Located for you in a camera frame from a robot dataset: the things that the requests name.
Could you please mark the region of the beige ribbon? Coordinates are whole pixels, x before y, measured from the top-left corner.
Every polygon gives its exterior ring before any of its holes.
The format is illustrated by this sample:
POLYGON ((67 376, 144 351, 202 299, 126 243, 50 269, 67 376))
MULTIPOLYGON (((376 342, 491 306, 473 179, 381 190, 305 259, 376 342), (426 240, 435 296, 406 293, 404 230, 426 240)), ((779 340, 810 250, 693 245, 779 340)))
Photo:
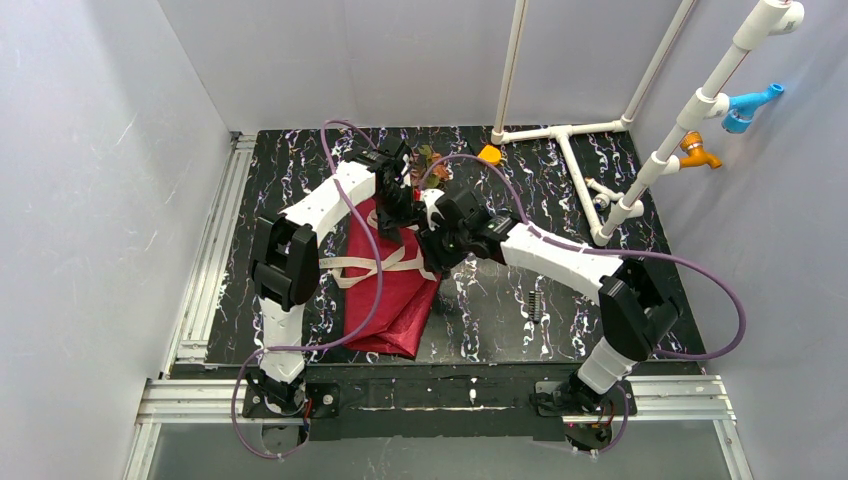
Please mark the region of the beige ribbon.
MULTIPOLYGON (((436 276, 424 267, 423 254, 419 247, 416 248, 415 257, 406 259, 406 247, 402 243, 388 257, 381 261, 383 272, 407 272, 417 271, 425 281, 436 281, 436 276)), ((377 275, 377 261, 374 258, 335 256, 319 260, 319 268, 329 270, 337 285, 342 289, 349 289, 358 283, 377 275), (344 270, 356 268, 364 270, 361 275, 345 276, 344 270)))

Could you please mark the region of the maroon wrapping paper sheet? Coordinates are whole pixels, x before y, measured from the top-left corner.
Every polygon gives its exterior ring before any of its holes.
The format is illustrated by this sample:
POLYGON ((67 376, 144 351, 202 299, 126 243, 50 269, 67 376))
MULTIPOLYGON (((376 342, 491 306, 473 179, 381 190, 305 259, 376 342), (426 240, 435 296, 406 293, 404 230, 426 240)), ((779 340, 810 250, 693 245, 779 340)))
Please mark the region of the maroon wrapping paper sheet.
MULTIPOLYGON (((369 226, 369 232, 375 236, 381 260, 386 259, 402 243, 406 247, 405 258, 415 257, 419 245, 412 229, 400 230, 403 238, 400 244, 378 236, 374 225, 369 226)), ((366 232, 354 219, 349 222, 348 244, 344 256, 374 258, 366 232)), ((363 273, 364 270, 356 268, 344 270, 345 276, 363 273)), ((357 336, 345 344, 345 347, 355 351, 414 358, 419 350, 439 282, 438 276, 435 282, 425 281, 417 271, 383 272, 383 289, 374 317, 357 336)), ((377 295, 377 275, 343 290, 344 333, 349 335, 362 324, 372 308, 377 295)))

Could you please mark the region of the orange fake flower stem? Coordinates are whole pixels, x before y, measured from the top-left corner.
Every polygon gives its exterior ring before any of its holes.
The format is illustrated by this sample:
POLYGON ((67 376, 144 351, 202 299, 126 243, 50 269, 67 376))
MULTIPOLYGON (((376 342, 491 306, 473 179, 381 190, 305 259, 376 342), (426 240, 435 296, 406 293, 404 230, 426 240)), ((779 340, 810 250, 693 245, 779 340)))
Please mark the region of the orange fake flower stem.
POLYGON ((434 151, 430 145, 415 147, 412 149, 412 153, 411 185, 418 190, 444 190, 447 183, 452 179, 452 173, 444 164, 437 165, 429 174, 426 174, 432 165, 442 158, 442 155, 434 151))

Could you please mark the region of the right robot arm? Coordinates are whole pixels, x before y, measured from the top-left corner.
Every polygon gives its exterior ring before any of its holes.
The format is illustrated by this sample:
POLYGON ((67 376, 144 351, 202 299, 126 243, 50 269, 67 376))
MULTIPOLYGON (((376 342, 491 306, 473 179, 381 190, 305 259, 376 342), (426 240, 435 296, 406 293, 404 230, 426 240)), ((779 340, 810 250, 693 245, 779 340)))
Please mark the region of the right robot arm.
POLYGON ((648 255, 591 255, 511 211, 490 212, 470 190, 428 189, 412 207, 425 266, 445 273, 468 256, 555 280, 597 305, 603 337, 560 387, 562 399, 597 403, 647 360, 681 307, 648 255))

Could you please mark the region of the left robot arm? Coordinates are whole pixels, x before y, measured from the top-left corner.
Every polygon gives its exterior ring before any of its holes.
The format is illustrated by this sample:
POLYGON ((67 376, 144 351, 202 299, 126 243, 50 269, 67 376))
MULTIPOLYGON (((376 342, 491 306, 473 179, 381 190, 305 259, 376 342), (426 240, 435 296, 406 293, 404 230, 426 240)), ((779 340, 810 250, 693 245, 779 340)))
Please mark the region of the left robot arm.
POLYGON ((319 247, 346 217, 358 223, 372 252, 370 270, 383 285, 389 270, 381 241, 402 245, 401 228, 414 221, 409 166, 412 149, 388 137, 338 162, 330 176, 278 217, 257 219, 250 278, 259 300, 263 344, 257 375, 248 376, 255 394, 274 411, 292 416, 305 403, 302 324, 306 304, 320 284, 319 247))

